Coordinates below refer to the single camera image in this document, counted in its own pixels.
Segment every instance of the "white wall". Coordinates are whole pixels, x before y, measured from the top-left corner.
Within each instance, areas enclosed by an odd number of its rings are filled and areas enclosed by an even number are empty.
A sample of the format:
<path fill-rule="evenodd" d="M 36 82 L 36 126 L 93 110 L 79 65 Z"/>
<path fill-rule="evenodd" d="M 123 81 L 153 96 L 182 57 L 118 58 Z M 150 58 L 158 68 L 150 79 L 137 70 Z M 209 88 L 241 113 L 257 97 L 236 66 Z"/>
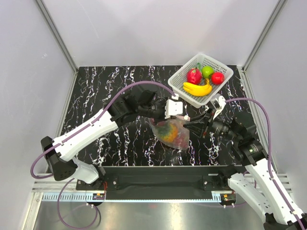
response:
<path fill-rule="evenodd" d="M 267 109 L 279 171 L 307 212 L 307 1 L 290 0 L 248 69 L 255 97 Z"/>
<path fill-rule="evenodd" d="M 243 65 L 277 0 L 44 0 L 79 66 Z"/>
<path fill-rule="evenodd" d="M 30 166 L 56 133 L 73 72 L 33 0 L 1 1 L 0 31 L 0 228 L 19 230 Z"/>

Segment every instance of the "metal floor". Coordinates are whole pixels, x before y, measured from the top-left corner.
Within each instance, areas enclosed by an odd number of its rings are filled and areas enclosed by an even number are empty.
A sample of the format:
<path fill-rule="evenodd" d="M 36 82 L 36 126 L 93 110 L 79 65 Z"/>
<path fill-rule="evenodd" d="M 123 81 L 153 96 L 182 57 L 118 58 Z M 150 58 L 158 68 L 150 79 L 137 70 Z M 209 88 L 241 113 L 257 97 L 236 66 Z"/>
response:
<path fill-rule="evenodd" d="M 95 211 L 80 202 L 61 202 L 61 215 L 74 227 L 90 224 Z M 262 230 L 262 222 L 248 205 L 226 208 L 218 204 L 104 203 L 98 206 L 101 221 L 95 230 Z M 69 230 L 59 220 L 56 202 L 42 202 L 35 230 Z"/>

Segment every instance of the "black marble surface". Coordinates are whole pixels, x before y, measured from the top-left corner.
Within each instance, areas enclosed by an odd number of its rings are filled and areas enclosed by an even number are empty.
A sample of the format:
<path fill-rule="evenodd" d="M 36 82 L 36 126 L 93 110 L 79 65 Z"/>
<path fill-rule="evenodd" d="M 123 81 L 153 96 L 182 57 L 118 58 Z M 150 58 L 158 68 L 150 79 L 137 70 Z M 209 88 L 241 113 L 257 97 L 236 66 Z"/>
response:
<path fill-rule="evenodd" d="M 234 75 L 220 94 L 229 98 L 245 96 L 236 66 L 229 66 Z M 65 117 L 62 134 L 88 120 L 103 108 L 119 89 L 137 81 L 156 81 L 167 85 L 167 80 L 180 66 L 129 66 L 129 67 L 80 67 Z M 161 90 L 158 96 L 169 96 Z M 193 117 L 205 111 L 185 103 L 184 112 Z M 247 102 L 237 101 L 226 105 L 219 115 L 231 120 L 240 112 L 250 112 Z M 172 149 L 159 142 L 153 135 L 147 118 L 120 127 L 100 137 L 81 150 L 77 158 L 98 166 L 177 166 L 177 165 L 226 165 L 235 163 L 230 141 L 211 134 L 198 139 L 190 134 L 186 151 Z"/>

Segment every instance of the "plastic bag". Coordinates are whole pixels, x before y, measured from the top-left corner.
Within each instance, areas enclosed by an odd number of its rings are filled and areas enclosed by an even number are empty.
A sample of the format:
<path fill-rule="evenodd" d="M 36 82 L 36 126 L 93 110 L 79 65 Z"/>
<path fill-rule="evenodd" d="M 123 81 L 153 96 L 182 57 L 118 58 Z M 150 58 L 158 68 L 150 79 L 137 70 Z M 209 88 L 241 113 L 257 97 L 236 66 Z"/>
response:
<path fill-rule="evenodd" d="M 149 119 L 149 124 L 153 134 L 163 144 L 178 150 L 189 148 L 190 131 L 183 127 L 188 121 L 183 119 L 171 119 L 154 124 L 153 119 Z"/>

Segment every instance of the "basket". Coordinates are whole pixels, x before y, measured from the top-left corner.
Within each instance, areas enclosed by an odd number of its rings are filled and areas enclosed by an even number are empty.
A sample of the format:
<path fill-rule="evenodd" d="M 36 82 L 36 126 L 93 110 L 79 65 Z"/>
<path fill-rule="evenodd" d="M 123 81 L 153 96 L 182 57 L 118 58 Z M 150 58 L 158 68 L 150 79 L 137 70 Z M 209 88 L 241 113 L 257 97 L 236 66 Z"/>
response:
<path fill-rule="evenodd" d="M 203 68 L 204 66 L 211 66 L 214 69 L 214 72 L 221 72 L 225 76 L 224 82 L 220 85 L 214 85 L 210 80 L 210 84 L 212 85 L 212 91 L 210 94 L 203 97 L 195 97 L 183 90 L 183 83 L 187 82 L 188 72 L 192 68 L 195 68 L 197 63 L 201 64 L 201 68 Z M 181 97 L 183 100 L 187 101 L 194 107 L 200 108 L 203 105 L 206 105 L 210 101 L 212 96 L 214 96 L 220 91 L 220 89 L 226 84 L 226 82 L 229 81 L 233 74 L 234 72 L 232 71 L 232 69 L 222 64 L 221 62 L 205 54 L 197 54 L 168 79 L 168 84 L 170 87 L 172 87 L 175 93 L 179 94 L 179 97 Z M 204 78 L 202 78 L 200 85 L 204 85 L 204 82 Z"/>

